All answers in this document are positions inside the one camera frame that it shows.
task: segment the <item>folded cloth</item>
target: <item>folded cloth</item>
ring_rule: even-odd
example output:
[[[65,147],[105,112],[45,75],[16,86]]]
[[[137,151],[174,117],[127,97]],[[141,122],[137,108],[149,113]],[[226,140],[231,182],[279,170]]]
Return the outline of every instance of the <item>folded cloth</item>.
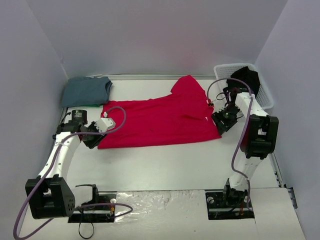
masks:
[[[205,91],[190,75],[181,77],[168,96],[139,101],[109,101],[103,112],[120,106],[126,111],[122,128],[108,134],[99,149],[186,144],[219,139]],[[124,119],[119,109],[110,111],[117,127]]]
[[[109,100],[112,82],[107,76],[76,76],[68,80],[63,96],[62,107],[105,104]]]

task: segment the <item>red fabric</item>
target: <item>red fabric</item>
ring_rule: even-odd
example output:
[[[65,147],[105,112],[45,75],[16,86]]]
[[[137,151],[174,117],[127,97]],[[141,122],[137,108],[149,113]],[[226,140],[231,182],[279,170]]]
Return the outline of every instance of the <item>red fabric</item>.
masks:
[[[125,109],[126,122],[121,129],[105,137],[99,149],[186,144],[220,138],[211,119],[213,108],[207,104],[205,91],[190,75],[181,77],[168,96],[109,101],[103,106],[103,112],[114,106]],[[116,127],[124,118],[119,109],[112,110],[108,117],[116,122]]]

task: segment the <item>black mounting base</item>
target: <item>black mounting base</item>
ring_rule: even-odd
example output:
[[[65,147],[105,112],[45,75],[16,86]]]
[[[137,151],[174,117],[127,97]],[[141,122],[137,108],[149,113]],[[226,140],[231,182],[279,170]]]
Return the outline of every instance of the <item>black mounting base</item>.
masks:
[[[99,192],[96,202],[110,203],[110,200],[116,199],[116,197],[116,193]],[[78,210],[75,210],[69,217],[68,223],[113,223],[115,221],[115,207],[113,211],[108,206],[88,207],[84,209],[83,213],[82,215]]]
[[[223,199],[223,191],[207,191],[205,193],[206,208],[209,220],[231,220],[231,219],[254,219],[255,214],[247,209],[247,203],[237,202],[233,205],[226,205]]]

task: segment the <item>white laundry basket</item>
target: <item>white laundry basket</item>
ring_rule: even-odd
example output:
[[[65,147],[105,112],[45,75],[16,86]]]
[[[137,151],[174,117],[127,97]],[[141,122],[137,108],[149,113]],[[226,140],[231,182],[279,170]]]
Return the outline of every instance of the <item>white laundry basket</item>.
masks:
[[[257,71],[255,65],[250,63],[233,63],[233,64],[221,64],[214,67],[214,74],[216,79],[230,78],[230,76],[237,70],[243,67],[248,67],[250,70]],[[274,106],[274,100],[270,94],[269,89],[262,76],[258,73],[260,80],[260,88],[257,96],[255,96],[256,101],[260,104],[262,109],[271,109]],[[221,92],[223,88],[227,87],[227,81],[222,80],[217,82]]]

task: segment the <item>dark blue folded cloth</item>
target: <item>dark blue folded cloth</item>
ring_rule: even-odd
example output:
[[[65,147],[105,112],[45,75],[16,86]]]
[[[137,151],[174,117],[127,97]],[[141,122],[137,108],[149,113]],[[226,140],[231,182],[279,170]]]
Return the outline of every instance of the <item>dark blue folded cloth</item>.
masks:
[[[111,85],[107,76],[70,78],[63,92],[62,107],[105,104],[109,100]]]

